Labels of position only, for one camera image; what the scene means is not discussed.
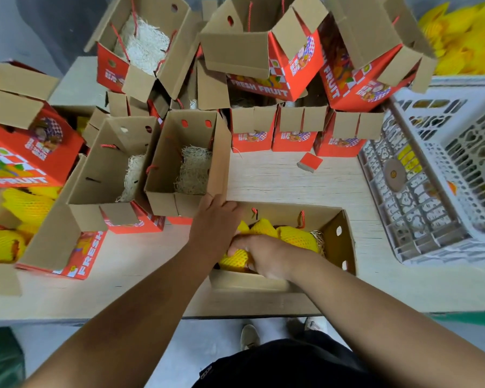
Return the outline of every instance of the white plastic crate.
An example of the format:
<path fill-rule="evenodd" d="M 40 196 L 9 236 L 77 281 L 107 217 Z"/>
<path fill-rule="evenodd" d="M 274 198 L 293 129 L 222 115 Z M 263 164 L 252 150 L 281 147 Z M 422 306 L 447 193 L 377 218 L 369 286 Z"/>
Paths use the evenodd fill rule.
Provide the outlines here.
<path fill-rule="evenodd" d="M 397 259 L 484 264 L 485 85 L 396 99 L 359 159 Z"/>

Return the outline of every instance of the person's right hand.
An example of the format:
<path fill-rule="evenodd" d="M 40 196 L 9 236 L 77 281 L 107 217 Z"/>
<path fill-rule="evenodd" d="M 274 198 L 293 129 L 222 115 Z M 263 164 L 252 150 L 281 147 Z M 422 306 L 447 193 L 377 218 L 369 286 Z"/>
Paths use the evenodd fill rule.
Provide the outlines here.
<path fill-rule="evenodd" d="M 228 255 L 238 249 L 250 254 L 248 267 L 270 279 L 292 280 L 292 272 L 298 263 L 319 256 L 311 250 L 298 248 L 268 235 L 237 235 L 234 237 Z"/>

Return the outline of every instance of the gray floor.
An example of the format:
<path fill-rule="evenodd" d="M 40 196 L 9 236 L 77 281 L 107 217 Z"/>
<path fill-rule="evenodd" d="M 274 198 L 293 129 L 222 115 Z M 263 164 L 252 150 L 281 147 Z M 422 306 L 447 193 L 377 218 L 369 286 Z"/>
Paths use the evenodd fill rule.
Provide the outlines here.
<path fill-rule="evenodd" d="M 240 331 L 250 321 L 259 331 L 263 343 L 289 336 L 284 318 L 182 320 L 146 388 L 191 387 L 207 365 L 239 351 Z M 485 326 L 454 322 L 443 325 L 485 351 Z M 25 353 L 27 375 L 31 375 L 77 330 L 78 327 L 53 324 L 13 326 Z M 329 324 L 327 331 L 332 338 L 344 344 Z"/>

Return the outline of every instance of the red rope handle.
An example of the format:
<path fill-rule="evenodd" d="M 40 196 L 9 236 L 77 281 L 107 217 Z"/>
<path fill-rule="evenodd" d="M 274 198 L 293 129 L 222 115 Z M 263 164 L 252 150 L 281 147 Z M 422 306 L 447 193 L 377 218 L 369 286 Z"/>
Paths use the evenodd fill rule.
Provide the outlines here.
<path fill-rule="evenodd" d="M 155 72 L 157 73 L 162 64 L 165 62 L 165 58 L 167 57 L 167 53 L 169 52 L 169 49 L 171 48 L 171 43 L 173 43 L 174 35 L 176 35 L 178 30 L 174 30 L 173 33 L 171 34 L 171 40 L 169 40 L 169 45 L 167 46 L 167 50 L 165 51 L 165 57 L 162 58 L 160 61 L 158 61 L 158 64 L 156 65 Z"/>
<path fill-rule="evenodd" d="M 133 15 L 133 21 L 135 22 L 135 34 L 138 31 L 138 22 L 136 21 L 136 9 L 135 9 L 135 0 L 131 0 L 131 14 Z"/>
<path fill-rule="evenodd" d="M 159 169 L 158 166 L 156 166 L 155 164 L 152 164 L 152 165 L 149 165 L 149 167 L 147 168 L 146 170 L 146 174 L 149 175 L 149 172 L 152 170 L 152 169 Z"/>
<path fill-rule="evenodd" d="M 297 228 L 305 228 L 305 226 L 306 226 L 306 214 L 305 214 L 304 210 L 300 211 L 300 216 L 302 217 L 302 224 L 300 226 L 298 226 Z"/>
<path fill-rule="evenodd" d="M 119 35 L 117 29 L 115 28 L 115 26 L 113 25 L 113 23 L 110 23 L 110 26 L 113 28 L 113 32 L 115 32 L 115 35 L 116 35 L 116 37 L 118 39 L 118 43 L 122 47 L 122 50 L 123 50 L 124 54 L 126 55 L 126 59 L 130 63 L 131 61 L 129 59 L 128 52 L 126 51 L 126 47 L 124 46 L 124 42 L 122 41 L 122 38 L 120 37 L 120 35 Z"/>
<path fill-rule="evenodd" d="M 115 144 L 101 144 L 101 147 L 120 149 Z"/>
<path fill-rule="evenodd" d="M 250 22 L 251 22 L 251 7 L 253 6 L 253 1 L 250 1 L 248 6 L 248 32 L 250 32 Z"/>

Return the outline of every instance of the yellow foam net pile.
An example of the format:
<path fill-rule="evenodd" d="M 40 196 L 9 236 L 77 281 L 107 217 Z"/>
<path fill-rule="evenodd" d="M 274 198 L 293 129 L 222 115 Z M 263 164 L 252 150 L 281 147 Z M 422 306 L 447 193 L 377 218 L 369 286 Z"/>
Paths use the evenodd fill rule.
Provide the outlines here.
<path fill-rule="evenodd" d="M 447 13 L 449 2 L 418 22 L 439 63 L 436 75 L 485 75 L 485 2 Z"/>
<path fill-rule="evenodd" d="M 278 228 L 274 228 L 267 219 L 260 219 L 252 226 L 252 228 L 249 228 L 244 221 L 241 221 L 237 230 L 240 234 L 269 235 L 270 237 L 279 238 L 280 240 L 299 248 L 309 249 L 316 253 L 321 252 L 319 241 L 311 233 L 290 226 L 280 226 Z M 246 252 L 246 250 L 239 249 L 231 257 L 225 254 L 225 256 L 223 256 L 223 258 L 220 260 L 219 266 L 221 269 L 226 271 L 248 272 L 248 259 L 248 252 Z"/>
<path fill-rule="evenodd" d="M 16 228 L 3 228 L 0 225 L 0 262 L 12 263 L 22 256 L 52 208 L 60 189 L 34 187 L 24 191 L 7 188 L 2 192 L 2 206 L 22 222 Z"/>

